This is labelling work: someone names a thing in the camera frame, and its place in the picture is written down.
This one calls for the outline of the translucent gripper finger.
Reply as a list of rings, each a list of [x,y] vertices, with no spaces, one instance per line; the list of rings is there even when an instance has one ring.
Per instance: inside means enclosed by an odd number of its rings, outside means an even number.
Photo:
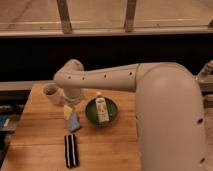
[[[73,112],[73,108],[68,105],[65,105],[63,108],[63,112],[64,112],[64,119],[69,120]]]

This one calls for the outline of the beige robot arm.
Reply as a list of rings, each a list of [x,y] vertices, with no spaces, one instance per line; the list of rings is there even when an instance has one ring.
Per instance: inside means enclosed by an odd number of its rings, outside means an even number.
[[[202,93],[184,66],[162,62],[85,71],[70,60],[54,82],[65,93],[80,88],[135,93],[142,171],[207,171]]]

